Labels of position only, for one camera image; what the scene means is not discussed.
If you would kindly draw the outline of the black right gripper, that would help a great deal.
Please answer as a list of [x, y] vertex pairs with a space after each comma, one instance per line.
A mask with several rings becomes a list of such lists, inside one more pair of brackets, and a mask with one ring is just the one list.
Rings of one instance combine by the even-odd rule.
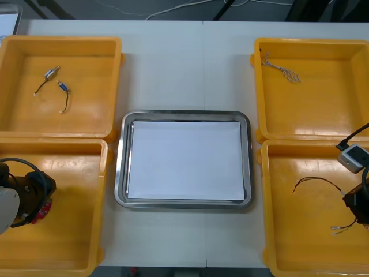
[[349, 191], [343, 197], [343, 201], [353, 213], [358, 224], [368, 224], [368, 197], [361, 184]]

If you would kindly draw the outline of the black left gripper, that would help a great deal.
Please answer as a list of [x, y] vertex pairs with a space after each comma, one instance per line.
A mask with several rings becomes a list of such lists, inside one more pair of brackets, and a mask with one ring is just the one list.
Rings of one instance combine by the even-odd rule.
[[17, 192], [20, 198], [18, 215], [23, 220], [43, 219], [51, 209], [52, 194], [56, 191], [56, 182], [42, 171], [32, 171], [24, 177], [16, 177]]

